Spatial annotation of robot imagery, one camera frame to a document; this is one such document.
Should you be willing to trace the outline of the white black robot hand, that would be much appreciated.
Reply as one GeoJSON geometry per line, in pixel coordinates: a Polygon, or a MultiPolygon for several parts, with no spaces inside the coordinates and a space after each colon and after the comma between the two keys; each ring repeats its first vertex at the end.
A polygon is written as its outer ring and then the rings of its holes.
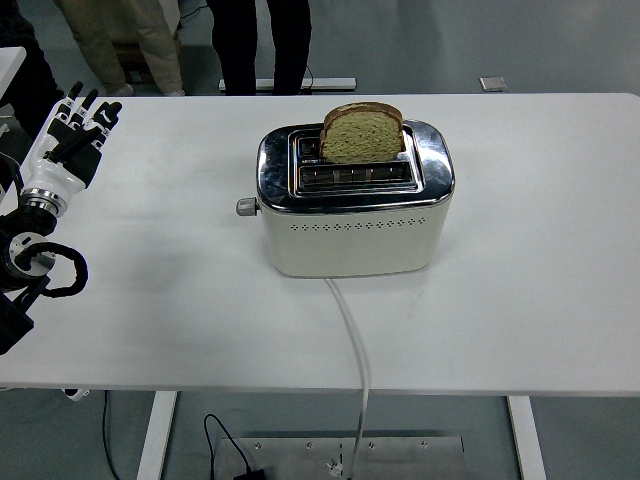
{"type": "Polygon", "coordinates": [[[96,107],[98,92],[93,89],[80,97],[81,90],[82,84],[76,83],[53,110],[27,159],[29,178],[20,190],[22,196],[67,204],[93,180],[122,104],[105,101],[96,107]]]}

